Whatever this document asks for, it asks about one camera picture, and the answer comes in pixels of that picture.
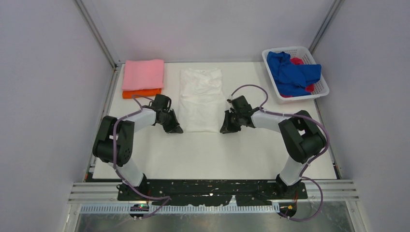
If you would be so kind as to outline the white printed t shirt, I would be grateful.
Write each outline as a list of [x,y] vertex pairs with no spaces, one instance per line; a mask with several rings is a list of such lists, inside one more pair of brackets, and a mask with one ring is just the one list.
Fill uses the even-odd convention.
[[221,69],[182,69],[177,118],[184,132],[218,133],[225,107]]

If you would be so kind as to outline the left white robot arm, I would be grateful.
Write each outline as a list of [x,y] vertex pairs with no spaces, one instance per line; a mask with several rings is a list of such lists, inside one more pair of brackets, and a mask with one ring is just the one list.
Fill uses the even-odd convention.
[[105,116],[100,124],[92,148],[93,156],[111,165],[130,194],[137,200],[169,200],[169,196],[148,196],[146,175],[131,159],[134,134],[148,126],[162,125],[165,133],[183,133],[174,110],[172,100],[162,94],[155,95],[148,105],[120,118]]

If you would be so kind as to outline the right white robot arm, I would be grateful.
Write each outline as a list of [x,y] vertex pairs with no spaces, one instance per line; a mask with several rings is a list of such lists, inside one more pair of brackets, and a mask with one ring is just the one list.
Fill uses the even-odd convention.
[[269,112],[262,107],[252,108],[245,96],[230,98],[227,102],[230,108],[225,111],[220,133],[239,132],[242,127],[280,133],[289,156],[275,179],[274,190],[281,198],[295,196],[303,172],[311,160],[328,147],[328,139],[321,131],[321,124],[305,110],[295,114]]

